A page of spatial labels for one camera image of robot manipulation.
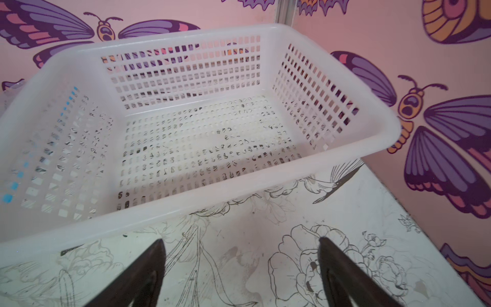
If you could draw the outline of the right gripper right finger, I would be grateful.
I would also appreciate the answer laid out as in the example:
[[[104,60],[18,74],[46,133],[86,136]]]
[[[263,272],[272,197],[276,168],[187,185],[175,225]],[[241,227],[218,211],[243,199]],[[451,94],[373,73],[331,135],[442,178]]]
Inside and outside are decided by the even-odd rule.
[[[318,260],[329,306],[400,306],[330,239],[319,239]]]

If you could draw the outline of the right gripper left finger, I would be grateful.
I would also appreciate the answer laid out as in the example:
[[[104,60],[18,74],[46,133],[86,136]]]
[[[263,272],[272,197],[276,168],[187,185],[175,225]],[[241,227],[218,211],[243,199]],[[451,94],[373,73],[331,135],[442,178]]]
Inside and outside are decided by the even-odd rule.
[[[158,239],[87,306],[156,306],[165,272],[166,249]]]

